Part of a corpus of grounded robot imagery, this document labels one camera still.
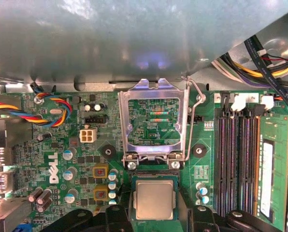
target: black ram slot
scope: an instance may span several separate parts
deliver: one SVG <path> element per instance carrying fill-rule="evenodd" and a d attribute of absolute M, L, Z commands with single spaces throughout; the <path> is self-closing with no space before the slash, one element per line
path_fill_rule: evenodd
<path fill-rule="evenodd" d="M 238 209 L 250 214 L 255 210 L 257 135 L 258 120 L 255 117 L 242 117 L 238 156 Z"/>
<path fill-rule="evenodd" d="M 252 145 L 251 145 L 251 157 L 252 157 L 252 162 L 251 162 L 251 212 L 250 214 L 254 214 L 256 211 L 255 208 L 255 202 L 256 202 L 256 196 L 258 193 L 256 193 L 256 172 L 257 172 L 257 146 L 258 146 L 258 119 L 256 117 L 253 117 L 252 119 Z"/>
<path fill-rule="evenodd" d="M 227 212 L 236 209 L 236 196 L 237 192 L 237 116 L 228 118 L 228 131 L 227 131 Z"/>
<path fill-rule="evenodd" d="M 227 177 L 227 127 L 228 120 L 225 117 L 217 119 L 216 130 L 216 156 L 215 156 L 215 209 L 221 216 L 226 215 L 226 177 Z"/>

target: mounting hole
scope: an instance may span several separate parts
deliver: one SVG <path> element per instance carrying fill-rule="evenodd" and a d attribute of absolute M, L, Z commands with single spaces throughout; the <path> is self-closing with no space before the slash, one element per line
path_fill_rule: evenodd
<path fill-rule="evenodd" d="M 80 217 L 84 217 L 86 215 L 86 213 L 82 212 L 82 213 L 79 213 L 77 216 L 80 218 Z"/>
<path fill-rule="evenodd" d="M 119 209 L 118 206 L 113 206 L 113 207 L 112 207 L 112 210 L 113 210 L 113 211 L 119 211 L 120 209 Z"/>
<path fill-rule="evenodd" d="M 106 149 L 106 150 L 105 150 L 105 154 L 106 154 L 106 155 L 109 156 L 109 155 L 111 155 L 111 153 L 112 153 L 112 151 L 111 151 L 110 149 Z"/>

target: black wire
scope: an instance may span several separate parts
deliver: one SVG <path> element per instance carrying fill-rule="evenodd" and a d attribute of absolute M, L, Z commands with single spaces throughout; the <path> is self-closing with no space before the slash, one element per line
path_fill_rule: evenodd
<path fill-rule="evenodd" d="M 222 55 L 220 57 L 227 65 L 229 65 L 233 70 L 235 70 L 240 76 L 250 80 L 250 81 L 253 81 L 253 82 L 256 82 L 258 84 L 268 84 L 268 82 L 266 81 L 266 79 L 264 78 L 256 78 L 256 77 L 253 77 L 251 75 L 249 75 L 247 72 L 241 70 L 240 68 L 238 68 L 234 61 L 231 59 L 229 53 L 226 53 L 224 55 Z M 284 81 L 284 80 L 281 80 L 280 78 L 277 78 L 277 81 L 282 85 L 284 86 L 285 88 L 288 88 L 288 81 Z"/>
<path fill-rule="evenodd" d="M 270 57 L 279 58 L 279 59 L 283 59 L 283 60 L 288 60 L 288 59 L 283 58 L 283 57 L 273 56 L 273 55 L 271 55 L 271 54 L 269 54 L 269 53 L 267 53 L 267 54 L 268 54 L 268 56 L 270 56 Z"/>
<path fill-rule="evenodd" d="M 287 92 L 279 84 L 279 82 L 275 80 L 271 71 L 265 66 L 265 63 L 263 62 L 261 57 L 258 55 L 257 50 L 254 47 L 254 45 L 255 45 L 254 42 L 251 39 L 248 39 L 244 43 L 245 43 L 245 46 L 247 48 L 249 55 L 251 56 L 252 60 L 254 61 L 255 65 L 258 68 L 258 70 L 260 71 L 260 73 L 263 75 L 264 79 L 267 80 L 267 82 L 282 97 L 282 99 L 284 100 L 284 102 L 288 106 Z"/>
<path fill-rule="evenodd" d="M 256 35 L 253 35 L 253 36 L 251 37 L 251 39 L 252 39 L 252 40 L 254 41 L 254 43 L 256 44 L 256 46 L 257 46 L 257 51 L 260 51 L 260 50 L 263 50 L 263 49 L 264 49 L 264 47 L 262 46 L 262 44 L 260 43 L 260 41 L 259 41 L 259 39 L 258 39 L 258 37 L 257 37 Z M 269 56 L 268 56 L 267 53 L 264 54 L 262 57 L 267 58 L 267 59 L 264 60 L 264 63 L 265 63 L 266 66 L 269 66 L 269 65 L 272 64 L 272 62 L 269 60 Z"/>
<path fill-rule="evenodd" d="M 269 68 L 269 70 L 271 72 L 275 72 L 275 71 L 281 71 L 281 70 L 284 70 L 288 68 L 288 62 L 284 63 L 284 64 L 281 64 L 281 65 L 277 65 L 277 66 L 274 66 L 274 67 L 271 67 Z"/>

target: black connector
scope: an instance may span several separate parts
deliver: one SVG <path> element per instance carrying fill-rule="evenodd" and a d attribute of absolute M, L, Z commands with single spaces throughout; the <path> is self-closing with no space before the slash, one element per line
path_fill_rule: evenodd
<path fill-rule="evenodd" d="M 108 121 L 107 115 L 95 115 L 95 116 L 89 116 L 84 118 L 84 123 L 101 123 L 105 124 Z"/>
<path fill-rule="evenodd" d="M 39 86 L 39 85 L 38 85 L 37 83 L 35 83 L 35 82 L 32 82 L 32 83 L 30 84 L 30 88 L 33 90 L 33 92 L 34 92 L 35 94 L 44 92 L 44 89 L 42 88 L 42 86 Z"/>

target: chip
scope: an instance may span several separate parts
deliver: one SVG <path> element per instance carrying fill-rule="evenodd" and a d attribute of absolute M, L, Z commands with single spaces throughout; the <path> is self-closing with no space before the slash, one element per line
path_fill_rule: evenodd
<path fill-rule="evenodd" d="M 93 198 L 89 198 L 89 205 L 96 204 L 95 200 Z"/>
<path fill-rule="evenodd" d="M 88 205 L 88 200 L 87 199 L 81 199 L 81 205 L 83 205 L 83 206 Z"/>
<path fill-rule="evenodd" d="M 78 147 L 79 141 L 77 137 L 71 137 L 69 138 L 69 147 Z"/>
<path fill-rule="evenodd" d="M 52 148 L 58 148 L 58 143 L 52 143 Z"/>
<path fill-rule="evenodd" d="M 94 157 L 93 156 L 86 156 L 86 162 L 87 163 L 93 163 L 94 162 Z"/>
<path fill-rule="evenodd" d="M 87 178 L 80 178 L 80 185 L 86 185 L 87 184 Z"/>
<path fill-rule="evenodd" d="M 100 156 L 94 156 L 95 163 L 100 163 Z"/>
<path fill-rule="evenodd" d="M 89 184 L 94 184 L 94 183 L 95 183 L 95 178 L 93 178 L 93 177 L 88 177 L 88 183 L 89 183 Z"/>
<path fill-rule="evenodd" d="M 102 184 L 102 179 L 98 179 L 98 178 L 95 179 L 95 183 L 96 183 L 96 184 Z"/>
<path fill-rule="evenodd" d="M 85 163 L 85 157 L 78 157 L 77 163 Z"/>

